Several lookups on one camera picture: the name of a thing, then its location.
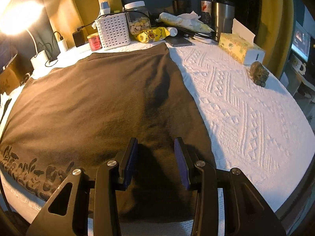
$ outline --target brown figurine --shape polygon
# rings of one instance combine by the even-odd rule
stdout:
[[[250,65],[249,74],[252,77],[254,84],[265,87],[269,77],[269,72],[263,67],[259,61],[255,61]]]

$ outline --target yellow curtain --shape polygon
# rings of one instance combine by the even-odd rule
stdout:
[[[97,18],[99,1],[108,1],[112,11],[122,9],[121,0],[44,0],[53,31],[61,33],[69,48],[74,46],[72,33]],[[96,31],[90,26],[83,29],[83,34],[86,37]]]
[[[280,77],[290,50],[293,0],[262,0],[256,44],[266,51],[263,64]]]

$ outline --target monitor screen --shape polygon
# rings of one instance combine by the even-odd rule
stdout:
[[[294,50],[305,62],[308,61],[311,36],[296,22],[291,49]]]

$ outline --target white lamp stem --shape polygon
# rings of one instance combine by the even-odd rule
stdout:
[[[34,42],[34,45],[35,45],[35,50],[36,50],[36,55],[38,54],[38,51],[37,51],[37,45],[36,45],[36,42],[35,42],[35,39],[33,37],[33,35],[30,33],[30,31],[28,29],[26,29],[26,31],[30,34],[30,36],[32,37],[33,39],[33,42]]]

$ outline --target brown garment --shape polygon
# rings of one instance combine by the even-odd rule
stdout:
[[[93,53],[30,79],[7,120],[0,161],[17,182],[47,200],[74,168],[96,171],[136,137],[132,183],[117,191],[121,221],[185,221],[193,218],[195,198],[181,185],[177,136],[215,166],[203,119],[162,43]]]

